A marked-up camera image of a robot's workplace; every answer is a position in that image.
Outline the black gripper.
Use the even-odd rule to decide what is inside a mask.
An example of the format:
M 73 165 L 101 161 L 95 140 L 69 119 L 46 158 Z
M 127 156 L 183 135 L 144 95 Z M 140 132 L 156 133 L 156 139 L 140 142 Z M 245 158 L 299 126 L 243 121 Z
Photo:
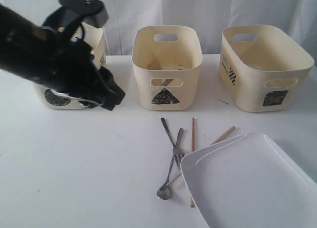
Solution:
M 125 92 L 116 84 L 113 74 L 107 68 L 96 68 L 93 58 L 94 57 L 91 51 L 86 57 L 84 56 L 84 52 L 81 52 L 79 56 L 72 54 L 72 59 L 67 61 L 68 65 L 66 68 L 70 70 L 70 76 L 72 77 L 72 80 L 77 86 L 81 86 L 82 89 L 88 89 L 88 87 L 83 85 L 86 85 L 87 83 L 93 83 L 93 80 L 96 76 L 96 71 L 99 71 L 104 85 L 102 104 L 91 100 L 81 99 L 79 97 L 69 96 L 68 94 L 57 90 L 51 90 L 57 92 L 59 95 L 63 95 L 75 100 L 84 108 L 94 109 L 102 106 L 104 109 L 112 111 L 116 106 L 121 104 L 125 97 Z

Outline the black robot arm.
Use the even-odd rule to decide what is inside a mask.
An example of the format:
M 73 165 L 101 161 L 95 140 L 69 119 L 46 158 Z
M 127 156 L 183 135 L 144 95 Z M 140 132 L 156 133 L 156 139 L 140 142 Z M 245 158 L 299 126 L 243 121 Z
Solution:
M 0 8 L 1 69 L 68 97 L 113 110 L 125 97 L 112 73 L 93 63 L 91 46 L 72 36 L 86 22 L 102 27 L 103 3 L 83 10 L 62 6 L 37 26 L 6 6 Z

